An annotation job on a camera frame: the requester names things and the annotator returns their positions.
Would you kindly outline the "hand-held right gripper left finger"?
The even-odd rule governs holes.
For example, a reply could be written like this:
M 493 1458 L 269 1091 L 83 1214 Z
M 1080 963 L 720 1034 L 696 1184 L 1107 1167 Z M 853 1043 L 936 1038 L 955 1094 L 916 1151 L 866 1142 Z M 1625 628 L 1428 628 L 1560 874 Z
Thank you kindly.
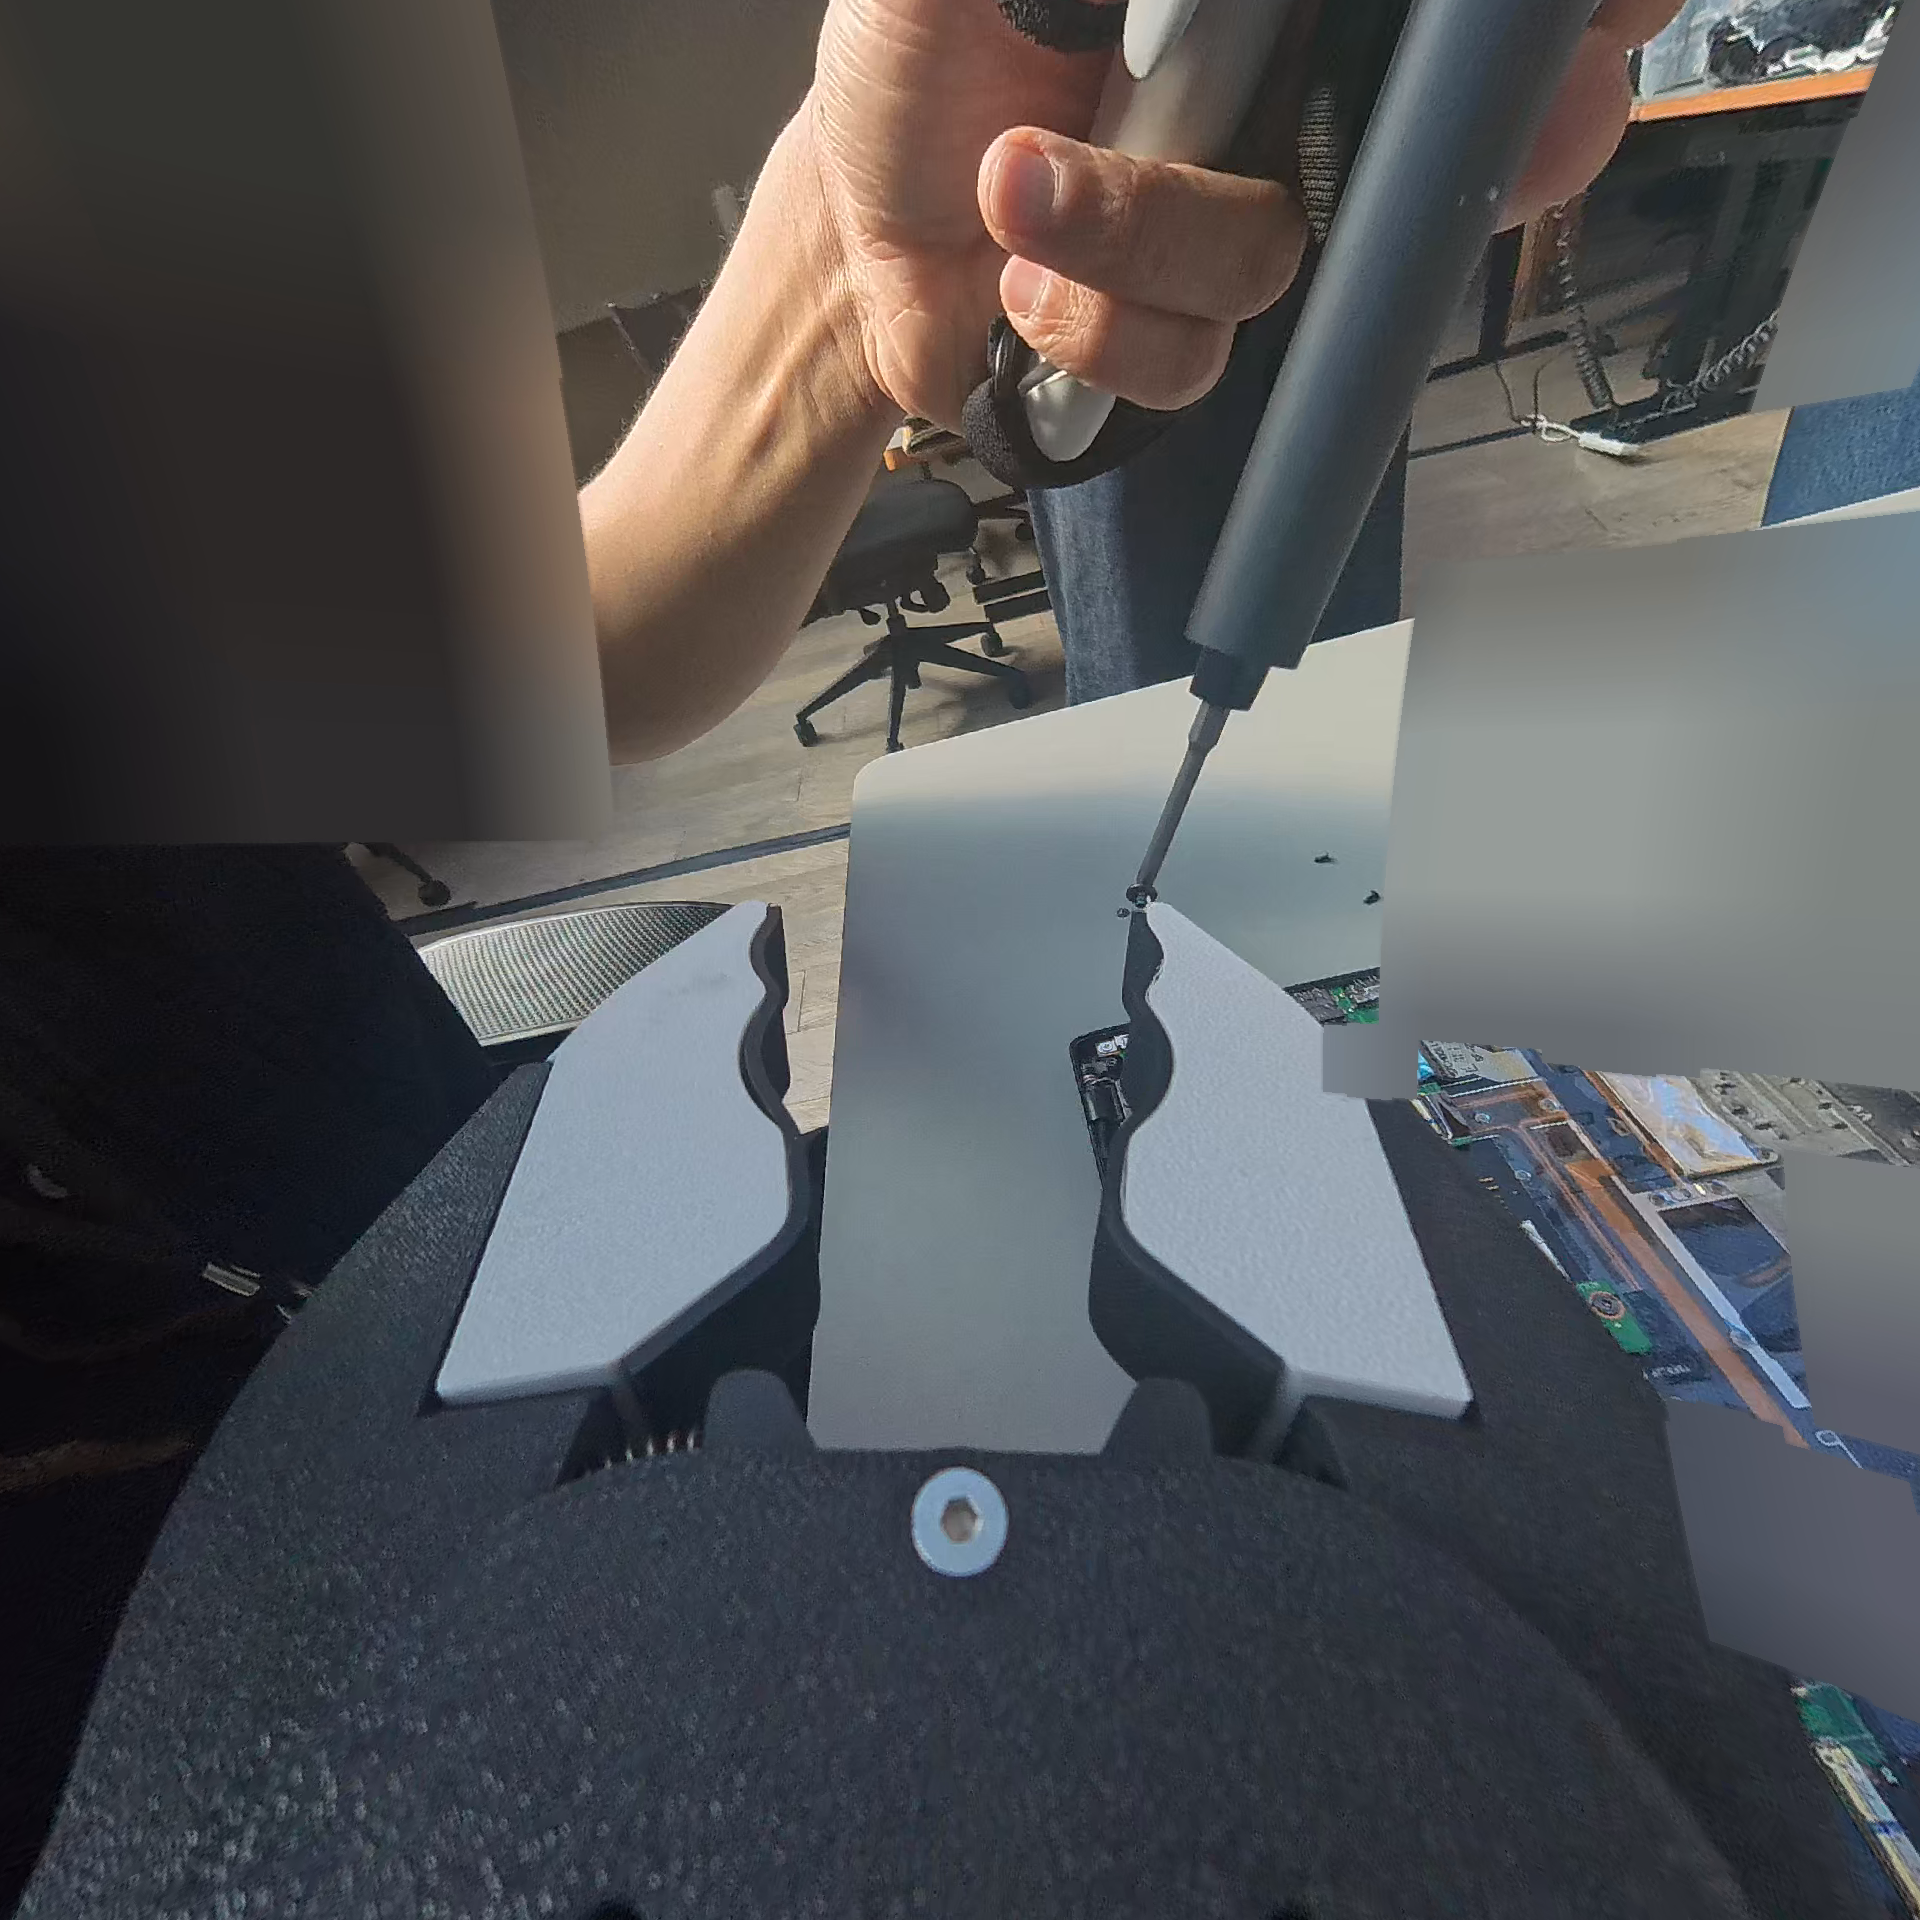
M 823 1157 L 787 1108 L 778 904 L 738 902 L 553 1051 L 434 1380 L 696 1410 L 809 1344 Z

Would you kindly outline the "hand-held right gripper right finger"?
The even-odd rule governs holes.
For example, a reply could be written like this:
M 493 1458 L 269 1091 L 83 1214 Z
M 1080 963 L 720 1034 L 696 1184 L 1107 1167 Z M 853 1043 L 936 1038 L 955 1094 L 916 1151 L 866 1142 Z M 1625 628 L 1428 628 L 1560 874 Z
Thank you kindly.
M 1165 902 L 1132 916 L 1092 1332 L 1215 1421 L 1307 1400 L 1460 1419 L 1473 1386 L 1371 1114 L 1324 1029 Z

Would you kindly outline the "black laptop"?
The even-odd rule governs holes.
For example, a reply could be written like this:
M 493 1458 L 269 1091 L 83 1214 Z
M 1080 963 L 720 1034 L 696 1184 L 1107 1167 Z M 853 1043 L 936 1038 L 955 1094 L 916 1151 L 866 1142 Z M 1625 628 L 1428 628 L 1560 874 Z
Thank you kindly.
M 1437 1430 L 1321 1397 L 1258 1435 L 1281 1376 L 1172 1301 L 1097 1229 L 1090 1320 L 1132 1379 L 1180 1379 L 1215 1450 L 1268 1458 L 1425 1536 L 1528 1619 L 1657 1762 L 1747 1883 L 1753 1911 L 1840 1916 L 1815 1864 L 1840 1851 L 1876 1916 L 1916 1916 L 1916 1732 L 1859 1696 L 1712 1650 L 1677 1565 L 1652 1414 L 1663 1387 L 1733 1390 L 1738 1362 L 1677 1311 L 1677 1255 L 1625 1207 L 1668 1186 L 1588 1075 L 1500 1084 L 1425 1071 L 1405 1119 L 1375 1111 L 1437 1301 L 1477 1387 Z M 1872 1839 L 1887 1812 L 1904 1839 Z

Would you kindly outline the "dark grey electric screwdriver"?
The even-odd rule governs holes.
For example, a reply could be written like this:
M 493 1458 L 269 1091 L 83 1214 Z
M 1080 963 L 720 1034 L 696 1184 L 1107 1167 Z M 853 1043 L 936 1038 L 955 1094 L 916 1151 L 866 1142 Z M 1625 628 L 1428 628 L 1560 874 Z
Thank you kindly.
M 1207 757 L 1313 646 L 1434 350 L 1581 43 L 1588 2 L 1419 2 L 1189 619 L 1186 755 L 1136 882 L 1159 892 Z

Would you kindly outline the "person's left forearm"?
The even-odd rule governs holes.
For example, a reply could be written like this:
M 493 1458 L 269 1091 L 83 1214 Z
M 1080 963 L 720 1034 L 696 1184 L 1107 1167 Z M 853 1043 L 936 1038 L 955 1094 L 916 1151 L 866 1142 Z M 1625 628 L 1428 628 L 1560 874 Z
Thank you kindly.
M 722 269 L 580 492 L 615 765 L 682 752 L 768 679 L 874 492 L 897 421 L 843 274 Z

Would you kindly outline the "grey desk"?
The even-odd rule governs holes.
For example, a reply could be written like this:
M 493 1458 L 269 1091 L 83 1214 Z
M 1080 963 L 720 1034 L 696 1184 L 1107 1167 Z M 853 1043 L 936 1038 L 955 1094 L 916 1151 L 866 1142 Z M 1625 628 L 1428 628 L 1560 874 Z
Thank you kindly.
M 1315 644 L 1207 760 L 1159 892 L 1283 984 L 1379 960 L 1411 623 Z M 1090 1451 L 1097 1167 L 1071 1043 L 1123 1016 L 1120 902 L 1186 684 L 929 743 L 855 781 L 807 1423 L 823 1450 Z M 1313 856 L 1336 853 L 1336 868 Z

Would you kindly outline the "orange-edged background desk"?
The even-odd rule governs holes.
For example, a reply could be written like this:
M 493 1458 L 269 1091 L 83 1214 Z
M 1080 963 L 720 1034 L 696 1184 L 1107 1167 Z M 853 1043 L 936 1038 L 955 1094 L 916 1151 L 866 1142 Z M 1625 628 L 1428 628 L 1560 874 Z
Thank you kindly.
M 1815 71 L 1738 86 L 1698 86 L 1640 100 L 1628 115 L 1623 146 L 1633 148 L 1636 128 L 1709 123 L 1725 115 L 1781 112 L 1786 108 L 1859 99 L 1875 78 L 1872 63 Z M 1514 342 L 1514 327 L 1530 319 L 1543 301 L 1557 211 L 1548 208 L 1525 226 L 1501 231 L 1490 245 L 1484 269 L 1477 351 L 1460 367 L 1492 366 Z

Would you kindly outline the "person's left hand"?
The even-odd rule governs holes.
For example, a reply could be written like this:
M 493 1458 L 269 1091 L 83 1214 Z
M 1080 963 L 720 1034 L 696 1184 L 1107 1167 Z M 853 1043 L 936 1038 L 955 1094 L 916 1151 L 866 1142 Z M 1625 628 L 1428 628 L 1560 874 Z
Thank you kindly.
M 1148 412 L 1201 399 L 1296 280 L 1300 194 L 1092 142 L 1115 52 L 1052 50 L 1002 5 L 831 5 L 765 179 L 787 342 L 773 414 L 865 445 L 954 422 L 1007 318 L 1042 364 Z

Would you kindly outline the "person's dark clothing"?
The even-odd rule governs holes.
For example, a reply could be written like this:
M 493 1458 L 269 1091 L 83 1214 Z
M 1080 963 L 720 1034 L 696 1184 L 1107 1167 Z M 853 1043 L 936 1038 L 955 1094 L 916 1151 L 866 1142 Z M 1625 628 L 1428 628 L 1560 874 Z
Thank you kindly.
M 164 1509 L 499 1068 L 340 845 L 5 847 L 5 1506 Z

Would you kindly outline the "black office chair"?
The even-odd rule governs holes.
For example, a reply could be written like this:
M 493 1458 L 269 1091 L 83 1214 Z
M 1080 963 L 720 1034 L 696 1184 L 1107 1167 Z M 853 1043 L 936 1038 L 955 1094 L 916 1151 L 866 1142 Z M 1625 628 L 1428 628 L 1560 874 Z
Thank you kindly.
M 859 660 L 796 712 L 796 739 L 805 749 L 821 743 L 812 718 L 840 703 L 853 687 L 882 682 L 890 687 L 888 752 L 900 752 L 905 694 L 922 685 L 925 666 L 963 670 L 1002 684 L 1009 707 L 1024 710 L 1033 687 L 1021 668 L 1007 660 L 997 627 L 975 621 L 911 623 L 911 612 L 939 614 L 951 596 L 939 565 L 972 555 L 981 510 L 946 480 L 925 480 L 876 492 L 855 517 L 802 621 L 855 612 L 882 632 Z

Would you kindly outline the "blue panel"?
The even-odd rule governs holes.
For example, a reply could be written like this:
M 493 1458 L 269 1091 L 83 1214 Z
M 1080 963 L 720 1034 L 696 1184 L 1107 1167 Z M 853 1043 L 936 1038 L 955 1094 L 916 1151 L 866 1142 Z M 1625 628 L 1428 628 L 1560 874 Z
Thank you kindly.
M 1794 406 L 1761 520 L 1797 520 L 1916 486 L 1917 381 Z

